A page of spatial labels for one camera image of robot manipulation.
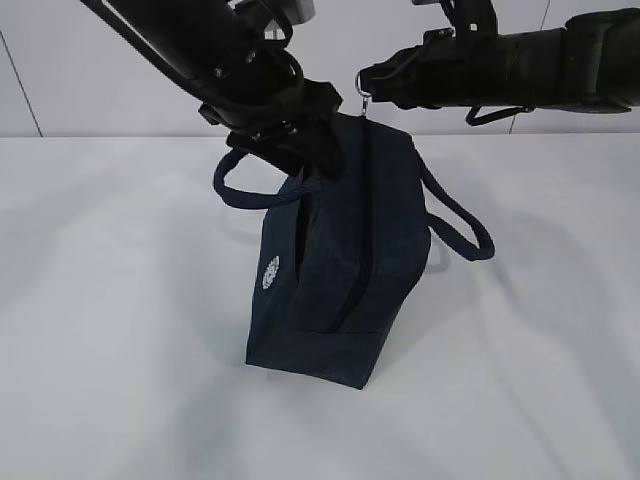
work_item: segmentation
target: robotic arm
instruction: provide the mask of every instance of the robotic arm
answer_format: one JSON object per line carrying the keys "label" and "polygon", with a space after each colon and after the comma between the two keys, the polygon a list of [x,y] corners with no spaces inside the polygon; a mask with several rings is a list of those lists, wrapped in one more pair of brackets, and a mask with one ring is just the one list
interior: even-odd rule
{"label": "robotic arm", "polygon": [[[440,2],[455,27],[428,31],[360,73],[374,102],[437,109],[473,107],[482,125],[535,108],[624,113],[640,105],[640,10],[590,13],[565,28],[498,35],[490,0]],[[478,117],[483,106],[515,106]]]}
{"label": "robotic arm", "polygon": [[[330,121],[342,98],[304,78],[285,50],[311,0],[81,0],[176,85],[203,102],[200,113],[232,133],[231,147],[289,175],[312,164],[337,177],[344,167]],[[268,40],[277,26],[283,40]]]}
{"label": "robotic arm", "polygon": [[[227,143],[289,175],[336,178],[345,159],[330,128],[342,99],[305,79],[286,51],[313,0],[81,0],[158,70],[203,102]],[[565,28],[499,35],[491,0],[440,3],[454,28],[360,72],[374,102],[403,109],[470,106],[482,125],[535,108],[623,113],[640,105],[640,9],[571,19]],[[267,30],[284,32],[266,39]],[[481,107],[509,108],[479,117]]]}

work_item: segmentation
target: navy handle strap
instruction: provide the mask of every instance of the navy handle strap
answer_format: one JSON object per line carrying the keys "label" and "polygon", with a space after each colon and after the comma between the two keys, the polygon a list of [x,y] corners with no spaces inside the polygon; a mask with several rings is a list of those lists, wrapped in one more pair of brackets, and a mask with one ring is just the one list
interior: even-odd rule
{"label": "navy handle strap", "polygon": [[491,239],[491,235],[480,221],[465,210],[458,202],[449,196],[442,186],[429,171],[424,161],[420,159],[420,177],[424,186],[434,197],[446,205],[453,213],[464,220],[473,231],[478,246],[464,238],[460,232],[436,215],[429,214],[429,226],[453,251],[461,257],[475,262],[477,260],[489,260],[496,254],[496,247]]}
{"label": "navy handle strap", "polygon": [[241,210],[266,210],[274,207],[288,205],[300,200],[308,193],[320,190],[320,181],[316,177],[305,180],[298,188],[276,195],[263,193],[242,192],[228,187],[224,183],[225,177],[231,170],[238,166],[240,160],[247,156],[246,152],[233,149],[218,164],[213,176],[213,189],[220,195],[222,201],[230,207]]}

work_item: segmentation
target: white logo patch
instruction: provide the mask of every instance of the white logo patch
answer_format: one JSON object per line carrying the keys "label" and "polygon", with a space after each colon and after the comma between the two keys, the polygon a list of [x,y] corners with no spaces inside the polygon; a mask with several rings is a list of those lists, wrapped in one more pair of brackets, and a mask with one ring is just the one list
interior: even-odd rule
{"label": "white logo patch", "polygon": [[280,268],[280,257],[276,257],[273,260],[271,260],[271,263],[265,270],[264,276],[262,277],[263,290],[269,290],[271,285],[273,285],[273,281],[276,279],[276,275],[278,275],[279,268]]}

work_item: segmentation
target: fabric bag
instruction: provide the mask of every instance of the fabric bag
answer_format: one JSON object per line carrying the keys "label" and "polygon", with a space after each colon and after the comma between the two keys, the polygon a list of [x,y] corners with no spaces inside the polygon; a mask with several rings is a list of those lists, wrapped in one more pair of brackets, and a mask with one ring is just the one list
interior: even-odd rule
{"label": "fabric bag", "polygon": [[[348,163],[338,180],[289,177],[277,195],[240,192],[218,166],[230,206],[266,209],[246,363],[362,389],[402,303],[426,267],[433,230],[470,261],[492,258],[482,224],[431,175],[411,136],[365,117],[333,123]],[[467,222],[472,244],[425,209],[424,186]]]}

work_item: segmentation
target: white table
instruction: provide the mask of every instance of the white table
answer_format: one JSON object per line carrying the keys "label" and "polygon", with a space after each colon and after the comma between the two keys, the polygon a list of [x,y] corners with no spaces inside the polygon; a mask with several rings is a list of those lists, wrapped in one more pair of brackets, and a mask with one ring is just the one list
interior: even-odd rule
{"label": "white table", "polygon": [[640,135],[416,143],[499,253],[436,248],[358,392],[243,366],[222,139],[1,140],[0,478],[639,478]]}

